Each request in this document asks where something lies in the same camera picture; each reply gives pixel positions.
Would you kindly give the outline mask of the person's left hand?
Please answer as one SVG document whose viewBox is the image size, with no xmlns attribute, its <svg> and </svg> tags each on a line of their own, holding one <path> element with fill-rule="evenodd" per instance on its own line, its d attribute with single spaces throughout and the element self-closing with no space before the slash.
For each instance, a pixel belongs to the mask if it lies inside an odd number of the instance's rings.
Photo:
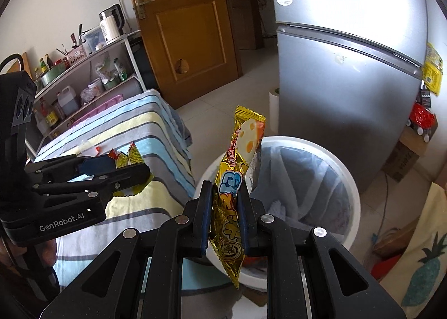
<svg viewBox="0 0 447 319">
<path fill-rule="evenodd" d="M 27 248 L 14 245 L 8 238 L 1 238 L 0 243 L 1 264 L 12 267 L 21 256 L 27 252 Z M 36 249 L 41 263 L 46 267 L 51 267 L 57 260 L 57 242 L 49 240 L 38 245 Z"/>
</svg>

